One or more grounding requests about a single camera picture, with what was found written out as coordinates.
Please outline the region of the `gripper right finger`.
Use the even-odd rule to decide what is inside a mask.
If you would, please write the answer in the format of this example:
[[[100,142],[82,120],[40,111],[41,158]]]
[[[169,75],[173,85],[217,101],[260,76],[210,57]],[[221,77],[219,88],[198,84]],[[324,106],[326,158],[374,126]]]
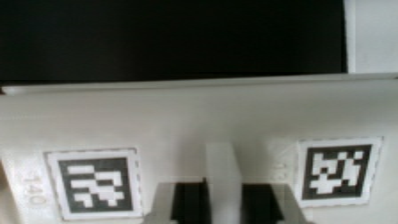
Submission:
[[[312,224],[288,184],[244,185],[240,224]]]

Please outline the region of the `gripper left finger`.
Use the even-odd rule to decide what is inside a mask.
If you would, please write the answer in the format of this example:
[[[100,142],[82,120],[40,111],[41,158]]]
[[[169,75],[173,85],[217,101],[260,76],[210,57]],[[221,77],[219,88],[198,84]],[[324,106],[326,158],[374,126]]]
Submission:
[[[145,224],[212,224],[207,180],[159,184]]]

